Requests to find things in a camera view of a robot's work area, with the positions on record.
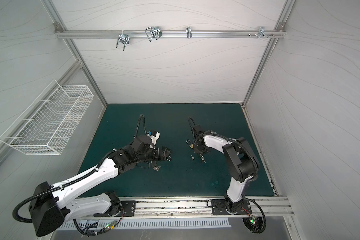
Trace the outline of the brass padlock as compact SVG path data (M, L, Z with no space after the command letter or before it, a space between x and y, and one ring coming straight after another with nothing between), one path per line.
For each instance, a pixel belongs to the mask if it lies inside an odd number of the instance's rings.
M194 148L194 144L193 144L193 142L191 140L186 140L186 143L191 149Z

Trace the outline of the silver key bunch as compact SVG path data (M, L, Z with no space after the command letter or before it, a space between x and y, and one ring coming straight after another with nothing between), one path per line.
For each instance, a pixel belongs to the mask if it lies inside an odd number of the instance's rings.
M200 159L201 159L201 163L202 163L202 164L205 164L206 161L205 161L204 156L203 156L202 154L199 154L199 157L200 157Z

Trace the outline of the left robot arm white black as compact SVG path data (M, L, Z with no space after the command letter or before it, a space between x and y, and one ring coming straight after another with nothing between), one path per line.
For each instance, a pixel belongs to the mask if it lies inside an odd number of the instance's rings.
M62 224L84 216L116 216L122 204L113 191L86 198L82 194L134 169L137 164L170 161L172 151L156 146L159 138L157 131L145 130L140 136L134 134L130 144L111 150L94 167L52 185L39 184L31 197L15 206L13 219L33 224L36 235L43 237Z

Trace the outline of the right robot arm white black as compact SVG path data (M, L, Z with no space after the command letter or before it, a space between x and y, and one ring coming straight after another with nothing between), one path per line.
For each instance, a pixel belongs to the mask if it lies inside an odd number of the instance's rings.
M202 161L205 160L203 154L211 149L224 154L231 175L224 199L207 201L213 215L246 214L243 218L245 227L253 234L263 233L267 226L265 213L255 200L246 197L249 184L259 177L259 162L248 141L245 138L228 138L211 130L204 131L192 117L188 117L188 123L193 135L189 146L194 153L200 155Z

